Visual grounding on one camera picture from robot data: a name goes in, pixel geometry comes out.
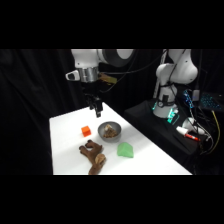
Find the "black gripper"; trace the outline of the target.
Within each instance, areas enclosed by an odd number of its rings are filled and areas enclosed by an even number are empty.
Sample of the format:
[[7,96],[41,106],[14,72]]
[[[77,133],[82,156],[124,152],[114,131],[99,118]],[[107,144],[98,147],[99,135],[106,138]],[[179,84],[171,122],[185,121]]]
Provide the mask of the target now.
[[98,103],[100,100],[98,83],[97,82],[83,83],[82,88],[86,102],[88,103],[90,110],[93,110],[94,106],[96,105],[96,117],[97,118],[101,117],[102,103]]

